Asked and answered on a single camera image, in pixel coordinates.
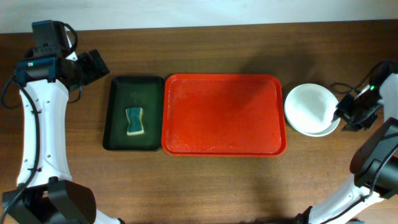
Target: black tray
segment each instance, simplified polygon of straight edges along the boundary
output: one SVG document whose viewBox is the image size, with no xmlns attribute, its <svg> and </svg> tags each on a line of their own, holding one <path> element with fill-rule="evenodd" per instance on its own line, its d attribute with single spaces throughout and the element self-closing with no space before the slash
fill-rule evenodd
<svg viewBox="0 0 398 224">
<path fill-rule="evenodd" d="M 103 147 L 112 151 L 156 151 L 162 138 L 164 80 L 160 77 L 116 77 L 112 80 Z M 127 135 L 126 109 L 143 109 L 144 134 Z"/>
</svg>

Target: green sponge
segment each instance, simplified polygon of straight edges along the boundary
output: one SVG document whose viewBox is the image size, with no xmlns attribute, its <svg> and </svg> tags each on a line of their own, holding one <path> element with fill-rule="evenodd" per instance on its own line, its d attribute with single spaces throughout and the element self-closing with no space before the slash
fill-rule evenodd
<svg viewBox="0 0 398 224">
<path fill-rule="evenodd" d="M 142 125 L 143 110 L 140 107 L 132 107 L 126 109 L 127 120 L 129 127 L 127 128 L 128 136 L 135 136 L 144 134 L 144 126 Z"/>
</svg>

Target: orange tray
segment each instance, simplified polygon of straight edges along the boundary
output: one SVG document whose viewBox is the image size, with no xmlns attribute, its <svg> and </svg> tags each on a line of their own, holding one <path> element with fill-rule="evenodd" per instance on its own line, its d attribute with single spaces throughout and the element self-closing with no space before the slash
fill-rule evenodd
<svg viewBox="0 0 398 224">
<path fill-rule="evenodd" d="M 271 75 L 175 74 L 165 84 L 162 147 L 178 156 L 281 155 L 282 89 Z"/>
</svg>

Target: white wall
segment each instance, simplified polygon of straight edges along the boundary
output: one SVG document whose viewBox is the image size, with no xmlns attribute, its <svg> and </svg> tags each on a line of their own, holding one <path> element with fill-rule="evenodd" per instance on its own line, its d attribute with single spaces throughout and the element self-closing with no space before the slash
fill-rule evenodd
<svg viewBox="0 0 398 224">
<path fill-rule="evenodd" d="M 0 33 L 398 19 L 398 0 L 0 0 Z"/>
</svg>

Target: wooden surface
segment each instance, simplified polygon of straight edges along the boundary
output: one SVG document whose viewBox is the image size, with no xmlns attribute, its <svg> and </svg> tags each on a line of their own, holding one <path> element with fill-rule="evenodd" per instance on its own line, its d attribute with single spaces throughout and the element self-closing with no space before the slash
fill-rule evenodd
<svg viewBox="0 0 398 224">
<path fill-rule="evenodd" d="M 398 21 L 271 24 L 79 32 L 78 52 L 98 49 L 111 74 L 68 105 L 67 156 L 73 181 L 89 187 L 104 213 L 128 223 L 238 223 L 294 217 L 331 195 L 373 131 L 311 138 L 287 125 L 278 158 L 174 157 L 102 147 L 110 81 L 121 75 L 270 73 L 295 83 L 352 85 L 380 60 L 397 59 Z M 0 86 L 34 45 L 31 34 L 0 35 Z M 10 89 L 7 100 L 19 100 Z M 0 191 L 14 190 L 23 145 L 22 109 L 0 109 Z M 358 215 L 396 223 L 398 197 Z M 11 218 L 6 223 L 14 223 Z"/>
</svg>

